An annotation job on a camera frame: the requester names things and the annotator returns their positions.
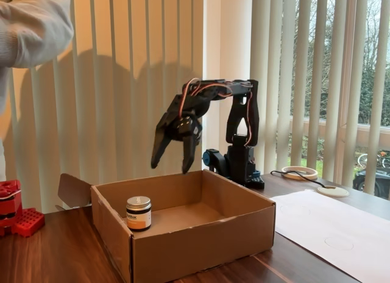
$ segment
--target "silver lid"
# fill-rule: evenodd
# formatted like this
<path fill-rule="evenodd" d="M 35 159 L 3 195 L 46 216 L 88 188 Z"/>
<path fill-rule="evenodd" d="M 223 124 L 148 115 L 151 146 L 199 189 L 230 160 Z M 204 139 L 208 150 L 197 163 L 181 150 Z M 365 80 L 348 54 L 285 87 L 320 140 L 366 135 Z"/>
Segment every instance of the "silver lid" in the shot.
<path fill-rule="evenodd" d="M 147 209 L 151 206 L 151 199 L 147 196 L 134 196 L 127 200 L 127 207 L 133 210 Z"/>

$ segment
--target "grass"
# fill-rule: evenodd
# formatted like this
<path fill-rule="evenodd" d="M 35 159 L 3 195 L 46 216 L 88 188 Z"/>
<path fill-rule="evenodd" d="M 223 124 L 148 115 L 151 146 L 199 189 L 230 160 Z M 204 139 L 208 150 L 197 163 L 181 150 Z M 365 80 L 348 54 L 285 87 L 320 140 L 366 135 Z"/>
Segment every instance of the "grass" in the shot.
<path fill-rule="evenodd" d="M 291 159 L 290 157 L 288 157 L 287 159 L 287 166 L 290 166 L 291 164 Z M 302 163 L 301 163 L 301 166 L 303 167 L 307 167 L 307 159 L 302 159 Z M 316 163 L 316 170 L 318 171 L 318 176 L 319 177 L 322 177 L 322 169 L 324 167 L 324 162 L 321 161 L 321 160 L 317 160 L 317 163 Z M 353 176 L 355 176 L 356 172 L 358 172 L 359 170 L 361 170 L 361 168 L 358 168 L 358 167 L 354 167 L 353 168 Z"/>

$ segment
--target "person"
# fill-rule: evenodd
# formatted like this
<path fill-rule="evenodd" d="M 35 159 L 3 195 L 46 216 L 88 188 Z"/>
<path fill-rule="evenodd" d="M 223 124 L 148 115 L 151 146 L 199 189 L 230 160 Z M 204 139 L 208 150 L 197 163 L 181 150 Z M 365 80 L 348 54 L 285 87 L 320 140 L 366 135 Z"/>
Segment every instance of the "person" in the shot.
<path fill-rule="evenodd" d="M 73 37 L 69 6 L 70 0 L 0 0 L 0 115 L 5 110 L 9 69 L 40 65 L 69 45 Z M 0 181 L 4 180 L 0 138 Z"/>

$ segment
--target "table surface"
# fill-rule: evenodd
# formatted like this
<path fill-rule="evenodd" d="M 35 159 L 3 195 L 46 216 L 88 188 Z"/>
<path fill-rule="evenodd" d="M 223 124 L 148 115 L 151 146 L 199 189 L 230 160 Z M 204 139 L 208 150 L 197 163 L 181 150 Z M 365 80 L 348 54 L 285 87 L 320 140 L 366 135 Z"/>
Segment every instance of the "table surface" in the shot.
<path fill-rule="evenodd" d="M 267 197 L 286 195 L 316 184 L 264 175 Z M 325 185 L 334 185 L 320 179 Z M 390 202 L 348 188 L 338 200 L 390 220 Z M 0 238 L 1 282 L 120 282 L 122 279 L 93 226 L 91 207 L 50 213 L 46 225 L 29 238 Z M 272 249 L 176 280 L 195 282 L 356 282 L 299 245 L 275 234 Z"/>

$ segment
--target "jar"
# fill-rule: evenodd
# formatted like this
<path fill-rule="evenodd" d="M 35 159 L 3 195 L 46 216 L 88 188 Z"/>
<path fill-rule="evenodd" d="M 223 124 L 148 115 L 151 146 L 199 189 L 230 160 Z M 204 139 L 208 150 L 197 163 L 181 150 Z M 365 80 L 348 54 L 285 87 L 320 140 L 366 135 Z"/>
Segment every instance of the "jar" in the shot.
<path fill-rule="evenodd" d="M 127 227 L 133 231 L 145 231 L 152 224 L 151 199 L 146 196 L 134 196 L 127 200 Z"/>

